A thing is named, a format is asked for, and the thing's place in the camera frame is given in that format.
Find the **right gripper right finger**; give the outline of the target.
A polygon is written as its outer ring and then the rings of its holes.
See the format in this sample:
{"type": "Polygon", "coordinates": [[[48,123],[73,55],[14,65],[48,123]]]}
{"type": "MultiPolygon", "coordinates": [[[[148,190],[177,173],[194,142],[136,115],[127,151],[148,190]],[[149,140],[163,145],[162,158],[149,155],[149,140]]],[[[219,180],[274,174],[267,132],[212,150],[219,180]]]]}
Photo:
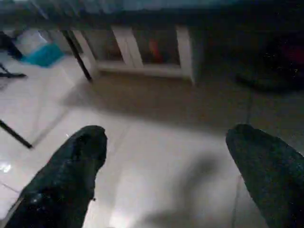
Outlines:
{"type": "Polygon", "coordinates": [[[304,226],[304,157],[282,139],[249,124],[226,134],[229,153],[270,228],[304,226]]]}

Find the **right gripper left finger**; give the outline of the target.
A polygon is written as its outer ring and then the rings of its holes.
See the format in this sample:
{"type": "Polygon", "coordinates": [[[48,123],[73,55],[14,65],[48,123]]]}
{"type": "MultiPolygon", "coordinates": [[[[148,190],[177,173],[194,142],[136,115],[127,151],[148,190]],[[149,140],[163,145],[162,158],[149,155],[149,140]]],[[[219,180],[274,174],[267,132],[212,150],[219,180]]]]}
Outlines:
{"type": "Polygon", "coordinates": [[[81,228],[107,156],[105,129],[88,125],[68,138],[21,191],[6,228],[81,228]]]}

